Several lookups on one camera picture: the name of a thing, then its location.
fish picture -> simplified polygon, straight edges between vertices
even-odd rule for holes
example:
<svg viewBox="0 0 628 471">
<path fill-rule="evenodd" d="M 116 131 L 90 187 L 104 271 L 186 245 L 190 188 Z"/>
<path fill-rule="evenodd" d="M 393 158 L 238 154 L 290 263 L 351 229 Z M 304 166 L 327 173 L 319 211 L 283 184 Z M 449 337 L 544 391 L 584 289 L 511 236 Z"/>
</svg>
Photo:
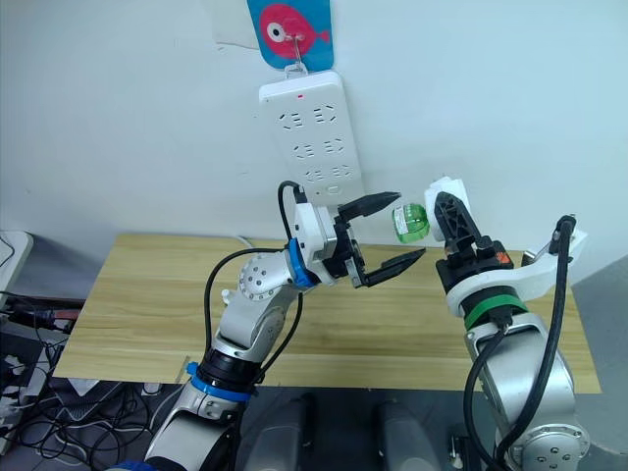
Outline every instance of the fish picture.
<svg viewBox="0 0 628 471">
<path fill-rule="evenodd" d="M 275 69 L 297 59 L 295 47 L 311 72 L 334 64 L 329 0 L 248 0 L 260 52 Z"/>
</svg>

power strip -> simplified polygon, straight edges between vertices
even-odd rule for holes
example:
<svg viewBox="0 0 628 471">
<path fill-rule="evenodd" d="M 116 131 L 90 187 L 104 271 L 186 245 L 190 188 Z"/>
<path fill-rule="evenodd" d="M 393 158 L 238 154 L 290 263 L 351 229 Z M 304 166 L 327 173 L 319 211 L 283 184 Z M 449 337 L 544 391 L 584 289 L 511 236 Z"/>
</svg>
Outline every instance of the power strip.
<svg viewBox="0 0 628 471">
<path fill-rule="evenodd" d="M 262 114 L 292 178 L 318 205 L 364 195 L 340 76 L 289 78 L 259 89 Z"/>
</svg>

green bottle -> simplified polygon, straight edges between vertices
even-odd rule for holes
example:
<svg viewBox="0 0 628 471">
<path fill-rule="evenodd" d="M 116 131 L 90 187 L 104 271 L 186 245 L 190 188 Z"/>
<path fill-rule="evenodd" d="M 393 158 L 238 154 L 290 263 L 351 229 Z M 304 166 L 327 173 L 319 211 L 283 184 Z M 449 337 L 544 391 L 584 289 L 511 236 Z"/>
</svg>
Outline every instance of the green bottle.
<svg viewBox="0 0 628 471">
<path fill-rule="evenodd" d="M 394 231 L 400 242 L 410 243 L 425 237 L 430 231 L 428 215 L 420 204 L 405 204 L 392 210 Z"/>
</svg>

metal hook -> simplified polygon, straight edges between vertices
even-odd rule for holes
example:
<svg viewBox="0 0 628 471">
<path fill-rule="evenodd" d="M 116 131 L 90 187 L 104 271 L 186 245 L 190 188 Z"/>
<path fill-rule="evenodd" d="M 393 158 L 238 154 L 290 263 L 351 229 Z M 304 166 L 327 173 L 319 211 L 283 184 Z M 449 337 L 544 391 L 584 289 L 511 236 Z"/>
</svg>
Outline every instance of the metal hook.
<svg viewBox="0 0 628 471">
<path fill-rule="evenodd" d="M 287 78 L 289 78 L 294 73 L 297 73 L 299 75 L 307 75 L 307 68 L 305 67 L 305 64 L 303 64 L 303 61 L 301 59 L 301 51 L 298 48 L 298 41 L 302 41 L 303 39 L 304 39 L 303 34 L 296 34 L 294 36 L 289 36 L 289 35 L 286 36 L 286 41 L 293 41 L 294 56 L 296 59 L 296 62 L 293 65 L 287 66 L 285 68 Z"/>
<path fill-rule="evenodd" d="M 298 50 L 298 41 L 300 41 L 301 38 L 299 35 L 296 35 L 292 40 L 294 41 L 294 55 L 296 56 L 296 63 L 301 64 L 301 51 Z"/>
</svg>

wooden table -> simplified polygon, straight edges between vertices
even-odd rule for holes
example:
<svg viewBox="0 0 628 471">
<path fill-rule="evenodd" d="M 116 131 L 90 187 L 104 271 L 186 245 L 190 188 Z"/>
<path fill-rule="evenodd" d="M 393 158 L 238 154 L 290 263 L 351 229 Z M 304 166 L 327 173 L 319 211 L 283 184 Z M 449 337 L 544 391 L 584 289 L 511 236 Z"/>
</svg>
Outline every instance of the wooden table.
<svg viewBox="0 0 628 471">
<path fill-rule="evenodd" d="M 282 245 L 253 241 L 255 246 Z M 371 266 L 411 247 L 364 246 Z M 154 383 L 184 382 L 184 364 L 204 349 L 203 290 L 231 238 L 120 235 L 80 314 L 55 376 Z M 265 386 L 462 390 L 471 362 L 464 326 L 451 316 L 439 282 L 440 249 L 428 249 L 401 276 L 373 288 L 347 280 L 305 296 L 303 317 Z M 514 259 L 520 254 L 511 253 Z M 244 257 L 227 265 L 212 296 L 213 326 L 223 311 L 220 290 L 236 288 Z M 552 293 L 528 302 L 549 324 Z M 294 306 L 287 319 L 288 330 Z M 578 393 L 600 393 L 596 369 L 573 295 L 560 348 Z"/>
</svg>

